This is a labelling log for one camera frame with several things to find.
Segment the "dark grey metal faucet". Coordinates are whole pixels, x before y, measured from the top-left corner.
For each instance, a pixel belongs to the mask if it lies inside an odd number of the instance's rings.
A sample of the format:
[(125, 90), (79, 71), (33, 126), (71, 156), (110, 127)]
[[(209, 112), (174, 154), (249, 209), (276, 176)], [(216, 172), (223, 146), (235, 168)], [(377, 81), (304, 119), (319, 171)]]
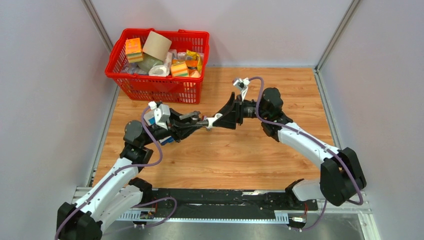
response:
[(197, 124), (197, 125), (202, 125), (204, 127), (204, 122), (200, 114), (201, 114), (200, 111), (195, 110), (186, 114), (182, 114), (178, 118), (183, 123), (188, 123), (192, 125)]

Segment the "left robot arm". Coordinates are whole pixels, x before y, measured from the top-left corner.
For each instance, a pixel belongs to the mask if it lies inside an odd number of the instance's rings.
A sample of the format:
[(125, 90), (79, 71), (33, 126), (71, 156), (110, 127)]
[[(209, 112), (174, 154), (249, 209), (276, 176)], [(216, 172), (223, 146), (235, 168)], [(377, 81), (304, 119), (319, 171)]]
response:
[(137, 175), (161, 163), (160, 140), (181, 141), (195, 131), (210, 127), (198, 111), (181, 114), (167, 105), (147, 107), (140, 120), (124, 128), (124, 148), (108, 173), (75, 203), (63, 203), (57, 211), (56, 240), (100, 240), (123, 213), (139, 205), (156, 203), (152, 185)]

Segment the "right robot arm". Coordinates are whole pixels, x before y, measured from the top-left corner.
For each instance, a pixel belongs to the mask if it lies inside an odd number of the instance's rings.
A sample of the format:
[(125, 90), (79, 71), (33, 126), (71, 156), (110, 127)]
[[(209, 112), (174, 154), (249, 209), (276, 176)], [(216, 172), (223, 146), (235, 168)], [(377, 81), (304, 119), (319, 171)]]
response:
[(242, 100), (232, 93), (224, 107), (208, 119), (207, 127), (234, 130), (245, 118), (257, 118), (268, 137), (290, 146), (316, 165), (319, 178), (301, 178), (285, 189), (289, 208), (299, 209), (308, 200), (326, 200), (334, 206), (352, 203), (351, 198), (367, 185), (356, 152), (326, 144), (307, 133), (283, 112), (283, 104), (275, 87), (266, 88), (258, 102)]

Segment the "chrome faucet with white elbow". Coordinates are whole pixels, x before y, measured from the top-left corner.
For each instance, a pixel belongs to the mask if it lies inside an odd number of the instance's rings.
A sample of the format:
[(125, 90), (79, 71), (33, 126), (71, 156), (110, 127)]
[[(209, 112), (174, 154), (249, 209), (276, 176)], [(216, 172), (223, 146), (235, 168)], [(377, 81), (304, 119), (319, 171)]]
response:
[(202, 117), (202, 121), (204, 122), (204, 127), (206, 128), (207, 131), (211, 130), (211, 126), (212, 126), (211, 120), (212, 120), (211, 117), (207, 117), (205, 115)]

